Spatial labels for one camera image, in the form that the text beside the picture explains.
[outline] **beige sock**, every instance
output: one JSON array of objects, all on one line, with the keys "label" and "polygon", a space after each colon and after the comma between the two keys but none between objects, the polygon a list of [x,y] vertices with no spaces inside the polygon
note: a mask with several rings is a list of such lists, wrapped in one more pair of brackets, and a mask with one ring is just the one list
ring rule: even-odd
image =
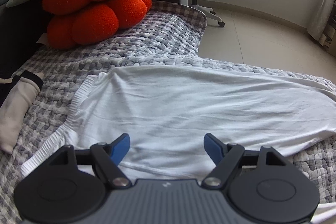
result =
[{"label": "beige sock", "polygon": [[[36,73],[43,78],[43,73]],[[11,154],[17,143],[24,116],[40,92],[38,85],[21,77],[0,107],[0,150]]]},{"label": "beige sock", "polygon": [[0,78],[0,84],[9,84],[12,83],[12,78],[2,79]]}]

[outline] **gray ribbed plate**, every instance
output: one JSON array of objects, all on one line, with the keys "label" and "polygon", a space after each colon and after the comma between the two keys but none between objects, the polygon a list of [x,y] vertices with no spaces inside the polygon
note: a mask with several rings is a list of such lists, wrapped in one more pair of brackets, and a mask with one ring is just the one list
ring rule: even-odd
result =
[{"label": "gray ribbed plate", "polygon": [[75,224],[251,224],[238,215],[219,191],[196,180],[137,180],[115,190],[95,213]]}]

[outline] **baseboard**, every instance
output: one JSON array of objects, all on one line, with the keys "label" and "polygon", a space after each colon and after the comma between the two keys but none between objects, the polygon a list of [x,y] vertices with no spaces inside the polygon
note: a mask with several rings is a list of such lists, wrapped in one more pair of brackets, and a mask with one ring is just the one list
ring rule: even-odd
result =
[{"label": "baseboard", "polygon": [[217,2],[217,1],[209,1],[209,0],[197,0],[197,4],[204,6],[204,7],[211,7],[211,8],[218,8],[223,10],[229,10],[237,13],[242,13],[246,15],[255,16],[258,18],[263,18],[281,25],[284,25],[286,27],[292,28],[294,30],[297,30],[299,32],[302,32],[304,34],[307,34],[307,30],[305,27],[302,27],[300,25],[297,25],[293,22],[290,22],[286,19],[270,15],[268,13],[264,13],[261,11],[253,10],[246,7],[241,7],[233,4],[223,3],[223,2]]}]

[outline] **white curtain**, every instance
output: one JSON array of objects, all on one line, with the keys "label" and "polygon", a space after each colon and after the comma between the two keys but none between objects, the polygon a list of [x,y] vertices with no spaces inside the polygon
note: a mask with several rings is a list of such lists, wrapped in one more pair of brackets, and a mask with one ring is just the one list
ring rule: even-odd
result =
[{"label": "white curtain", "polygon": [[328,22],[334,1],[335,0],[319,0],[316,11],[308,24],[308,33],[317,41],[320,39]]}]

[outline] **checkered blanket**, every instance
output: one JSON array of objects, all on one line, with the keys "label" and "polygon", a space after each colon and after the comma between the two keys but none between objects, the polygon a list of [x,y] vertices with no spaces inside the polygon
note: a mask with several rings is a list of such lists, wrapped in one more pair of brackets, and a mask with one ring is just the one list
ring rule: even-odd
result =
[{"label": "checkered blanket", "polygon": [[[45,78],[43,88],[25,115],[13,155],[0,155],[1,223],[20,221],[13,203],[13,191],[21,179],[20,165],[64,123],[73,95],[87,75],[97,75],[120,66],[197,66],[305,78],[336,92],[333,83],[320,77],[199,58],[198,46],[205,27],[206,17],[198,10],[158,1],[141,23],[108,40],[71,51],[46,47],[38,50],[17,72],[25,69],[42,71]],[[293,158],[293,163],[318,186],[322,203],[336,201],[333,179],[335,141],[331,137]]]}]

